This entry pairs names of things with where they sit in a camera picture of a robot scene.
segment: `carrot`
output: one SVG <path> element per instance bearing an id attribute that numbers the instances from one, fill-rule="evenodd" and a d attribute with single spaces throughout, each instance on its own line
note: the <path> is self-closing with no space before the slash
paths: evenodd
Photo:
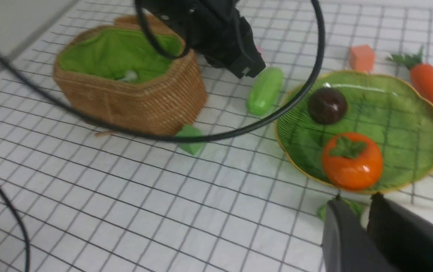
<path id="1" fill-rule="evenodd" d="M 393 55 L 388 60 L 406 66 L 410 71 L 410 79 L 416 90 L 433 104 L 433 66 L 423 63 L 423 46 L 414 55 Z"/>

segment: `toy vegetable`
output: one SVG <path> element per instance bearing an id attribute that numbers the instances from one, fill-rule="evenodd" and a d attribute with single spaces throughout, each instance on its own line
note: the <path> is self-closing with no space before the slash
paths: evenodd
<path id="1" fill-rule="evenodd" d="M 422 63 L 423 46 L 415 55 L 391 55 L 388 60 L 402 64 L 410 70 L 411 82 L 422 97 L 433 104 L 433 66 Z"/>
<path id="2" fill-rule="evenodd" d="M 324 147 L 322 168 L 337 187 L 358 191 L 379 180 L 383 158 L 379 147 L 367 136 L 343 133 L 336 135 Z"/>
<path id="3" fill-rule="evenodd" d="M 268 67 L 258 75 L 247 100 L 247 108 L 252 114 L 264 115 L 274 106 L 283 78 L 284 72 L 279 67 Z"/>

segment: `dark brown fruit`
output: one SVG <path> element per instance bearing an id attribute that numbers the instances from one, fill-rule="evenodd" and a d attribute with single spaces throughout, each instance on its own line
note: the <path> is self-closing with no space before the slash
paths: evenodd
<path id="1" fill-rule="evenodd" d="M 347 110 L 348 102 L 336 88 L 320 88 L 309 98 L 309 115 L 318 124 L 335 124 L 344 117 Z"/>

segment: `white grid tablecloth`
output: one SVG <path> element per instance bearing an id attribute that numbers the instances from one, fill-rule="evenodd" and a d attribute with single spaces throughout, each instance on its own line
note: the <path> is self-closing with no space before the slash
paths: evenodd
<path id="1" fill-rule="evenodd" d="M 369 44 L 375 73 L 405 80 L 389 52 L 426 45 L 433 65 L 433 9 L 322 4 L 322 72 L 346 69 L 348 48 Z M 317 29 L 312 6 L 242 0 L 284 93 L 307 79 Z M 52 95 L 56 53 L 75 35 L 132 14 L 131 0 L 82 0 L 14 64 Z M 236 79 L 200 58 L 209 100 L 195 126 L 228 131 L 257 120 L 245 102 L 254 79 Z M 272 125 L 209 143 L 193 157 L 174 144 L 113 135 L 55 108 L 0 74 L 0 183 L 28 227 L 34 272 L 323 272 L 317 208 L 338 191 L 310 181 L 284 157 Z M 369 203 L 367 196 L 343 192 Z M 433 208 L 433 174 L 388 198 Z M 0 272 L 23 269 L 21 232 L 0 198 Z"/>

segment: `orange cube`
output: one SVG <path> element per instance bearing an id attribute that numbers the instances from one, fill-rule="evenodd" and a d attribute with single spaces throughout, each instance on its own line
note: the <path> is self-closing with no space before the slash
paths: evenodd
<path id="1" fill-rule="evenodd" d="M 375 54 L 369 45 L 351 47 L 349 64 L 360 72 L 371 72 L 374 68 Z"/>

